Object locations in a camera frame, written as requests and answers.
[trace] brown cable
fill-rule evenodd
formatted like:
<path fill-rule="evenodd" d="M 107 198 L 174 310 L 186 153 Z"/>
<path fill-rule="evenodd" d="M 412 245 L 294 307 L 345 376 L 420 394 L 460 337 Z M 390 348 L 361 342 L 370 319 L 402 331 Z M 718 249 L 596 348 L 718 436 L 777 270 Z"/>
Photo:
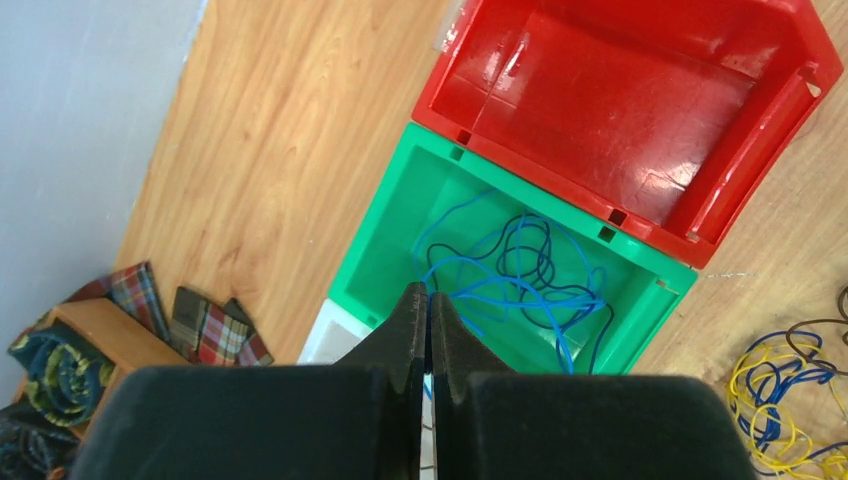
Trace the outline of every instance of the brown cable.
<path fill-rule="evenodd" d="M 803 358 L 807 362 L 812 363 L 813 365 L 821 368 L 822 370 L 833 373 L 835 375 L 842 375 L 842 376 L 848 376 L 848 371 L 839 370 L 838 368 L 833 366 L 831 363 L 824 362 L 822 360 L 817 360 L 815 358 L 811 358 L 810 354 L 812 352 L 805 353 L 805 352 L 801 351 L 801 349 L 798 348 L 798 346 L 795 345 L 795 343 L 792 342 L 792 334 L 795 333 L 795 331 L 798 330 L 801 327 L 805 327 L 805 326 L 808 326 L 808 325 L 820 325 L 820 324 L 824 324 L 824 323 L 840 324 L 840 325 L 844 325 L 845 328 L 848 329 L 848 313 L 846 313 L 846 308 L 845 308 L 846 302 L 848 302 L 848 287 L 843 288 L 842 291 L 839 292 L 839 296 L 836 298 L 836 308 L 839 310 L 839 314 L 842 316 L 842 320 L 837 320 L 835 318 L 821 318 L 821 319 L 818 319 L 818 320 L 807 320 L 807 321 L 796 323 L 795 325 L 792 325 L 789 328 L 789 330 L 786 331 L 786 343 L 790 347 L 792 347 L 792 350 L 795 350 L 795 353 L 800 355 L 801 358 Z M 845 333 L 842 334 L 842 343 L 845 344 L 846 347 L 848 347 L 848 330 L 846 330 Z"/>

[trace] plastic bin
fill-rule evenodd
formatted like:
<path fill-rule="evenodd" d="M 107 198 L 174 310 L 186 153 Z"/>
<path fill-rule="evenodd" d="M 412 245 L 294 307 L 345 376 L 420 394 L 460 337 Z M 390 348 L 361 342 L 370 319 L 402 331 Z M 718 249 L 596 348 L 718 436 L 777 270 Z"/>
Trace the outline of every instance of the plastic bin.
<path fill-rule="evenodd" d="M 696 268 L 842 72 L 808 0 L 469 0 L 453 33 L 416 122 Z"/>
<path fill-rule="evenodd" d="M 493 188 L 503 195 L 488 196 L 473 213 L 444 224 L 434 233 L 437 240 L 468 245 L 525 208 L 564 225 L 590 262 L 606 268 L 604 295 L 616 310 L 595 372 L 627 372 L 692 286 L 696 273 L 417 125 L 410 125 L 401 138 L 329 298 L 368 327 L 376 327 L 388 317 L 406 285 L 419 280 L 414 261 L 424 259 L 414 258 L 413 252 L 422 233 L 451 206 Z M 588 370 L 607 318 L 596 312 L 579 328 L 568 330 L 569 346 L 579 352 L 574 356 L 577 372 Z M 516 370 L 561 372 L 551 330 L 520 317 L 478 326 L 485 333 L 482 341 Z M 584 345 L 591 348 L 581 350 Z"/>

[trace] red container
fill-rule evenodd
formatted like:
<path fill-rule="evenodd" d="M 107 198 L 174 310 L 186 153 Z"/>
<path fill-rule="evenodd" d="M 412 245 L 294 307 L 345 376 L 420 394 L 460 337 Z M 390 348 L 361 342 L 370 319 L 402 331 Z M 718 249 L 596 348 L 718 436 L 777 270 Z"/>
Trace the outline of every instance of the red container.
<path fill-rule="evenodd" d="M 808 0 L 469 0 L 413 119 L 702 268 L 841 73 Z"/>

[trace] gray wall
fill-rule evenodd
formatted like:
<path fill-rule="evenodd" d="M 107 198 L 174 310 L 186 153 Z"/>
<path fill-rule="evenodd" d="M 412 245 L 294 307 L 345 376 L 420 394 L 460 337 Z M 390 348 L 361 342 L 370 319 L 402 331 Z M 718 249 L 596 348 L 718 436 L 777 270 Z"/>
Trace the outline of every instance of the gray wall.
<path fill-rule="evenodd" d="M 110 271 L 205 0 L 0 0 L 0 406 L 5 349 Z"/>

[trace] green container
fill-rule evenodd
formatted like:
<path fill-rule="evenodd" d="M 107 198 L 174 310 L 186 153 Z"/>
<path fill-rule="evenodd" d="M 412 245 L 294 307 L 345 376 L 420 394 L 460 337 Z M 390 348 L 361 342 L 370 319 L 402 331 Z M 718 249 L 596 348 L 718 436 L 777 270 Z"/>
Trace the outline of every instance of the green container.
<path fill-rule="evenodd" d="M 468 208 L 458 210 L 434 229 L 427 244 L 444 242 L 461 251 L 525 210 L 565 226 L 593 267 L 607 271 L 602 293 L 615 309 L 604 335 L 595 373 L 628 372 L 697 277 L 688 267 L 614 230 L 604 222 L 525 182 L 439 135 L 410 124 L 400 140 L 365 220 L 330 289 L 330 299 L 348 313 L 376 328 L 387 318 L 404 288 L 419 281 L 415 262 L 427 271 L 419 237 L 449 208 L 491 189 Z M 558 265 L 556 282 L 586 282 L 586 270 L 572 245 L 555 245 L 571 258 Z M 439 270 L 440 288 L 451 291 L 457 267 Z M 498 287 L 489 292 L 497 294 Z M 463 305 L 455 302 L 463 313 Z M 561 372 L 552 330 L 539 328 L 512 309 L 505 322 L 475 318 L 481 337 L 495 354 L 523 373 Z M 595 312 L 567 330 L 575 370 L 585 373 L 595 342 L 609 315 Z"/>

